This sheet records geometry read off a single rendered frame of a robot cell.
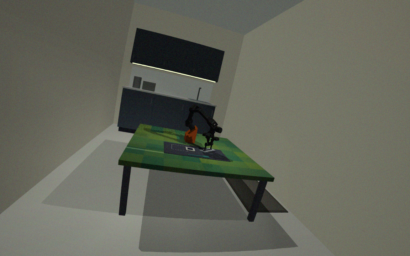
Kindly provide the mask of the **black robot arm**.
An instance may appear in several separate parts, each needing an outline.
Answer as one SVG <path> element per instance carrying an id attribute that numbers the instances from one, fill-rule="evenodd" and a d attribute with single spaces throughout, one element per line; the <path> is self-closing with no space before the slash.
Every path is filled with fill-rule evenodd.
<path id="1" fill-rule="evenodd" d="M 210 130 L 211 131 L 215 131 L 218 133 L 222 132 L 222 128 L 218 127 L 218 123 L 213 119 L 210 118 L 204 111 L 202 108 L 200 108 L 198 105 L 193 104 L 190 108 L 189 108 L 189 115 L 187 120 L 185 121 L 185 126 L 189 127 L 190 130 L 195 129 L 195 127 L 193 126 L 193 114 L 194 112 L 199 112 L 200 115 L 207 121 L 207 124 L 210 126 Z M 214 125 L 215 124 L 215 125 Z M 205 135 L 206 138 L 212 138 L 212 133 L 207 133 Z"/>

